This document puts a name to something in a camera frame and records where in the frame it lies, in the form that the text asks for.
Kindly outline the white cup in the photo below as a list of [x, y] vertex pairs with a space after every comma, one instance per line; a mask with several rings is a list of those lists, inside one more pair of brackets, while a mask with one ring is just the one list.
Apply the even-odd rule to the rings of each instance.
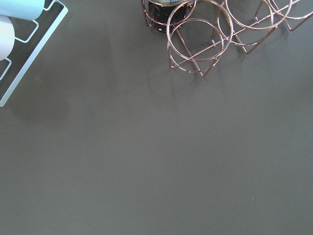
[[0, 16], [0, 60], [4, 60], [12, 51], [15, 42], [15, 31], [7, 16]]

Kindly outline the pale green cup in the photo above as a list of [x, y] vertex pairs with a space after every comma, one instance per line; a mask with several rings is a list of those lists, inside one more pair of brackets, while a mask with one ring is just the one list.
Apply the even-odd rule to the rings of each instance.
[[45, 0], [0, 0], [0, 14], [8, 17], [35, 20], [45, 5]]

